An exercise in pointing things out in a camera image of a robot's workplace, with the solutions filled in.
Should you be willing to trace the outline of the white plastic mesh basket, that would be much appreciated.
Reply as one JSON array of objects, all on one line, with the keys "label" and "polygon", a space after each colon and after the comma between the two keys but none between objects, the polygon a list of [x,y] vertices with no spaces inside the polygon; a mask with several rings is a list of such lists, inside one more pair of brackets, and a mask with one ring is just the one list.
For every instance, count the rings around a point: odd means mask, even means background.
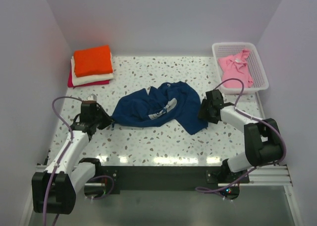
[{"label": "white plastic mesh basket", "polygon": [[260,90],[266,90],[269,87],[269,82],[262,65],[260,56],[256,47],[252,43],[246,42],[222,42],[214,43],[212,45],[212,53],[217,70],[218,81],[222,82],[223,71],[218,63],[218,59],[230,55],[236,55],[243,49],[249,49],[250,55],[247,58],[248,69],[251,77],[253,78],[253,86],[244,88],[244,94],[253,94]]}]

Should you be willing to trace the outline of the pink polo shirt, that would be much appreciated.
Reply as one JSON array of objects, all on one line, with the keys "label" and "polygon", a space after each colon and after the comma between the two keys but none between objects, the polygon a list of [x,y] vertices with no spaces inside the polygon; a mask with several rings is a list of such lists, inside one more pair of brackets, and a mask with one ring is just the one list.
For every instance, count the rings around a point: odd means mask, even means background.
[{"label": "pink polo shirt", "polygon": [[245,88],[253,86],[253,78],[248,69],[247,58],[250,55],[249,49],[243,49],[236,55],[230,55],[218,59],[218,63],[223,71],[222,81],[236,78],[244,83]]}]

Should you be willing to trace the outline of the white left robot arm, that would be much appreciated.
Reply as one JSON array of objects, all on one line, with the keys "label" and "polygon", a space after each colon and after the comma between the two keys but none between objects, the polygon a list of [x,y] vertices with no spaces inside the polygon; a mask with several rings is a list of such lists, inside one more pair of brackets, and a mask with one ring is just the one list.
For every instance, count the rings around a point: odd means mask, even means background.
[{"label": "white left robot arm", "polygon": [[54,160],[32,177],[33,209],[36,213],[72,212],[77,193],[87,181],[98,182],[104,171],[97,158],[79,159],[97,130],[113,123],[102,106],[94,100],[82,101],[80,113],[69,125],[66,142]]}]

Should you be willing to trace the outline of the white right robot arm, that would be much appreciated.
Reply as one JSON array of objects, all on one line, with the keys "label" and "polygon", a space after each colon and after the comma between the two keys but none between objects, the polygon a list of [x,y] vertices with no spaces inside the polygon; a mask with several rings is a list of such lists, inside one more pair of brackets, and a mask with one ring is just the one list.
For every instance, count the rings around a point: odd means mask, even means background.
[{"label": "white right robot arm", "polygon": [[286,146],[276,121],[254,117],[239,110],[233,103],[226,103],[219,90],[206,92],[198,117],[213,124],[226,122],[244,135],[244,152],[222,161],[215,175],[219,182],[231,183],[238,173],[273,165],[285,158]]}]

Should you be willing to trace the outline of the folded orange t-shirt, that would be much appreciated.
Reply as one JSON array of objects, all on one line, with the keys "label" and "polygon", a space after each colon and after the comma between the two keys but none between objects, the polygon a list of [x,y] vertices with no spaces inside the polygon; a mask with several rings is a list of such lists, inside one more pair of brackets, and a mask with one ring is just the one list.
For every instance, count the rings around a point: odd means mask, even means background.
[{"label": "folded orange t-shirt", "polygon": [[108,45],[74,52],[74,72],[77,77],[113,73]]}]

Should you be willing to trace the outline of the navy blue printed t-shirt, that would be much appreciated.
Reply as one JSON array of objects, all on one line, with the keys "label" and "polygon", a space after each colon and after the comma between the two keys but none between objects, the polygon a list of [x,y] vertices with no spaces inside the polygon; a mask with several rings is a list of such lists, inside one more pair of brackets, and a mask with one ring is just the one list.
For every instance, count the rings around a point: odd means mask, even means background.
[{"label": "navy blue printed t-shirt", "polygon": [[112,114],[115,123],[131,127],[160,127],[176,120],[190,135],[208,126],[198,118],[201,101],[185,82],[161,84],[122,97]]}]

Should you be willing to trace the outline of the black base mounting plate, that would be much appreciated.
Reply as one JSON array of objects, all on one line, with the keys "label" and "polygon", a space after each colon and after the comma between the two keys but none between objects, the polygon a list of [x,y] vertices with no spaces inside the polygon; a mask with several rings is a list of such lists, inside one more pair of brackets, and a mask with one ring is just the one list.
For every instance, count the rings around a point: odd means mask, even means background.
[{"label": "black base mounting plate", "polygon": [[246,172],[230,173],[219,166],[102,166],[101,175],[110,176],[114,184],[107,178],[89,180],[84,186],[84,193],[101,198],[107,193],[120,194],[124,190],[194,191],[196,187],[214,190],[233,183],[220,193],[235,199],[239,195],[240,184],[250,182],[249,176],[243,175]]}]

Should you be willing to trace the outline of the aluminium extrusion rail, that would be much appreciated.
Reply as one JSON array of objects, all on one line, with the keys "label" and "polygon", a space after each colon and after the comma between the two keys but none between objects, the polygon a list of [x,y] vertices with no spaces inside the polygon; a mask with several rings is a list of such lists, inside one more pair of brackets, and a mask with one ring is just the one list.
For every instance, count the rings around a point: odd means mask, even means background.
[{"label": "aluminium extrusion rail", "polygon": [[287,166],[265,166],[249,173],[249,183],[240,180],[240,186],[292,186]]}]

